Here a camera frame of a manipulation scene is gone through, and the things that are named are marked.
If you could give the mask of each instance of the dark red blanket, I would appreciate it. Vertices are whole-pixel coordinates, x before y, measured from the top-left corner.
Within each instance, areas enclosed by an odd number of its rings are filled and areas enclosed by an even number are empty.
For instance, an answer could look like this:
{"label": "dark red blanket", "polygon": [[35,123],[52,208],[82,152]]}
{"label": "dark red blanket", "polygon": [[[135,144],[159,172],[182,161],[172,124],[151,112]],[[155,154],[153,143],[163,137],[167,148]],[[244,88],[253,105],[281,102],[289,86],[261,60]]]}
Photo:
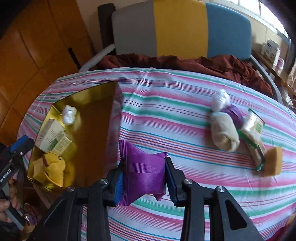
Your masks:
{"label": "dark red blanket", "polygon": [[272,90],[249,63],[232,55],[220,55],[207,59],[181,59],[177,56],[149,57],[138,54],[108,55],[97,64],[98,69],[118,67],[141,67],[156,69],[176,69],[208,74],[240,83],[262,94],[272,97]]}

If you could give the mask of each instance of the yellow stripe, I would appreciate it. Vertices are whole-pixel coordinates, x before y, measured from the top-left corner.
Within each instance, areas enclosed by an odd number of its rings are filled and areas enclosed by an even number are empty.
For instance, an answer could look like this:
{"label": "yellow stripe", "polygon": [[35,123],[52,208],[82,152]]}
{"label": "yellow stripe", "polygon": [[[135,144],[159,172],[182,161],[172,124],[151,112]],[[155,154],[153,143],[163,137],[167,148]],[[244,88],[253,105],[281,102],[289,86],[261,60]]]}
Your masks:
{"label": "yellow stripe", "polygon": [[208,22],[204,2],[154,0],[157,55],[207,56]]}

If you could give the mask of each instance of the wooden wall panel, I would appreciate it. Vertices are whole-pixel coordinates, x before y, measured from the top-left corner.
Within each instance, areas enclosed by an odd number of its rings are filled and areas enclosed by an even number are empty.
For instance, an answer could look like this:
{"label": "wooden wall panel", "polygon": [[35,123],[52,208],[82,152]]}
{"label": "wooden wall panel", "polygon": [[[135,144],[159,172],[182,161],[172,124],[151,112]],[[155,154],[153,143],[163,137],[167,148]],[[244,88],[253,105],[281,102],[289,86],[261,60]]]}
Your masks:
{"label": "wooden wall panel", "polygon": [[4,120],[5,115],[9,110],[9,107],[10,107],[10,104],[8,103],[4,95],[0,92],[0,126],[2,121]]}
{"label": "wooden wall panel", "polygon": [[33,0],[16,20],[24,42],[39,68],[64,49],[47,0]]}
{"label": "wooden wall panel", "polygon": [[43,74],[39,71],[32,79],[26,84],[20,94],[17,96],[12,104],[12,107],[19,113],[23,118],[33,103],[33,101],[40,95],[49,84],[45,80]]}
{"label": "wooden wall panel", "polygon": [[22,117],[19,113],[10,108],[1,127],[0,127],[0,142],[8,146],[13,144],[17,138],[17,132],[22,122]]}
{"label": "wooden wall panel", "polygon": [[0,90],[10,104],[37,71],[20,32],[12,24],[0,39]]}
{"label": "wooden wall panel", "polygon": [[40,69],[45,80],[52,84],[57,78],[74,74],[78,69],[67,49],[56,54],[46,65]]}
{"label": "wooden wall panel", "polygon": [[71,47],[81,67],[94,56],[89,36],[73,43]]}
{"label": "wooden wall panel", "polygon": [[48,0],[48,4],[67,48],[88,35],[75,0]]}

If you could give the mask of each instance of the purple fabric bag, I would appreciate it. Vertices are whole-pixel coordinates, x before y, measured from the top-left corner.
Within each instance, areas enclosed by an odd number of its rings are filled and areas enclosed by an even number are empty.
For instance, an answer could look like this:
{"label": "purple fabric bag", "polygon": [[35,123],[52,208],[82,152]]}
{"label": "purple fabric bag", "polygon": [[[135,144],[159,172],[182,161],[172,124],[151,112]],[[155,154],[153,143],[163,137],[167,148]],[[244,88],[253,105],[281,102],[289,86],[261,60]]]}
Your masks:
{"label": "purple fabric bag", "polygon": [[233,120],[235,128],[240,129],[244,124],[244,119],[242,117],[242,114],[235,105],[232,104],[222,109],[221,112],[224,112],[230,115],[231,119]]}
{"label": "purple fabric bag", "polygon": [[144,194],[153,194],[160,201],[165,194],[166,152],[148,154],[127,140],[119,141],[123,161],[123,197],[121,204],[128,206]]}

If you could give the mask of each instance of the person's hand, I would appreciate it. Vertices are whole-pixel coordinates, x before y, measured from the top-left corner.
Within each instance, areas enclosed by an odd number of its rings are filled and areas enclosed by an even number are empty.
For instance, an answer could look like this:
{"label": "person's hand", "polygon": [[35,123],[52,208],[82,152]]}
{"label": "person's hand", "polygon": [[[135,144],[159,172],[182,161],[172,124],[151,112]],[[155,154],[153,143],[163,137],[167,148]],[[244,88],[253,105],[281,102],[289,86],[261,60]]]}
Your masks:
{"label": "person's hand", "polygon": [[13,179],[10,179],[8,182],[9,185],[9,196],[10,201],[8,200],[0,200],[0,221],[11,223],[12,220],[6,216],[6,214],[3,212],[5,209],[7,209],[10,205],[12,205],[16,210],[20,209],[20,202],[17,198],[17,190],[16,187],[13,185],[15,181]]}

